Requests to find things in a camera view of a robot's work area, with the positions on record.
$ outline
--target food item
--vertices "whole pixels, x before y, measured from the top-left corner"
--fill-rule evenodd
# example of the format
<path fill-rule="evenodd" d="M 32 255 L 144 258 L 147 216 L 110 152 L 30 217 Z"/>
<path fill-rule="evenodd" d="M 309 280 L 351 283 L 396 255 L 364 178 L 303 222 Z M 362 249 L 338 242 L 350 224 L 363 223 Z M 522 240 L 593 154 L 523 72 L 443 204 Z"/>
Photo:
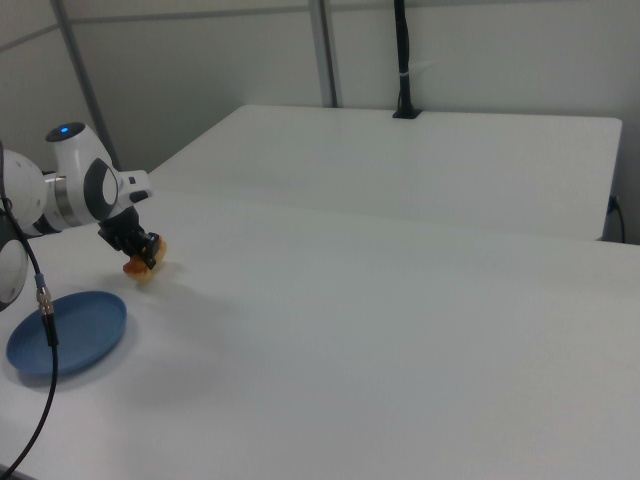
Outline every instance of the food item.
<path fill-rule="evenodd" d="M 156 254 L 156 266 L 153 270 L 150 270 L 149 267 L 147 267 L 147 265 L 139 255 L 133 255 L 131 257 L 131 260 L 129 260 L 129 262 L 122 267 L 122 271 L 124 271 L 124 273 L 126 273 L 129 278 L 132 278 L 137 282 L 145 282 L 147 280 L 150 280 L 153 277 L 153 272 L 156 268 L 158 268 L 166 253 L 167 242 L 165 242 L 164 238 L 162 238 L 161 236 L 160 247 L 158 248 L 158 253 Z"/>

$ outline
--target white table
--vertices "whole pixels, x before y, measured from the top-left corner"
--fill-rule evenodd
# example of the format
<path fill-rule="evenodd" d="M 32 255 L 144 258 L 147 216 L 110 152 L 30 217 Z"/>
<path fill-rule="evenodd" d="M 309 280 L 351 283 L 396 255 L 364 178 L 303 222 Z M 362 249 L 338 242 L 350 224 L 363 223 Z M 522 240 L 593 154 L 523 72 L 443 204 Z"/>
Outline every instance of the white table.
<path fill-rule="evenodd" d="M 154 172 L 165 190 L 600 238 L 621 122 L 246 106 Z"/>
<path fill-rule="evenodd" d="M 635 247 L 165 189 L 139 210 L 169 244 L 143 287 L 95 226 L 33 242 L 55 295 L 114 292 L 129 318 L 61 382 L 25 473 L 640 474 Z M 3 312 L 3 345 L 33 308 L 27 289 Z M 0 463 L 47 387 L 0 358 Z"/>

